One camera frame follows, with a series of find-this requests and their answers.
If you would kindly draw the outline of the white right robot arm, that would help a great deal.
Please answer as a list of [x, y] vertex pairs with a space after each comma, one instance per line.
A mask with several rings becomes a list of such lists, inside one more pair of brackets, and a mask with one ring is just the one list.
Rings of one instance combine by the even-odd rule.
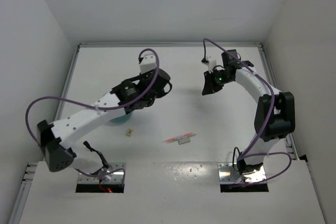
[[210, 56], [201, 60], [208, 67], [204, 72], [202, 95], [214, 94], [225, 84], [235, 82], [257, 103], [256, 134], [236, 161], [238, 172], [248, 174], [260, 170], [273, 146], [295, 130], [295, 99], [291, 92], [282, 92], [270, 85], [250, 61], [239, 59], [235, 49], [223, 52], [222, 61], [222, 65], [218, 65]]

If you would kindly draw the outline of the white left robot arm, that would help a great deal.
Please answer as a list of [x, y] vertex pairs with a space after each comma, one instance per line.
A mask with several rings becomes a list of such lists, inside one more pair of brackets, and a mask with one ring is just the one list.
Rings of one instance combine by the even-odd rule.
[[78, 159], [75, 143], [102, 124], [150, 107], [155, 99], [167, 95], [170, 76], [162, 69], [126, 79], [102, 98], [65, 119], [37, 124], [38, 144], [50, 172], [59, 172]]

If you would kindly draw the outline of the teal round organizer container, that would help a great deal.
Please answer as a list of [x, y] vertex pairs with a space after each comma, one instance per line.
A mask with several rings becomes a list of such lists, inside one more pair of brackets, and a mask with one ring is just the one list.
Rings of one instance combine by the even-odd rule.
[[110, 125], [121, 125], [121, 124], [124, 124], [126, 123], [127, 121], [129, 121], [131, 118], [132, 118], [132, 112], [129, 113], [129, 114], [125, 114], [123, 116], [120, 116], [118, 118], [114, 118], [110, 121], [108, 121], [108, 124]]

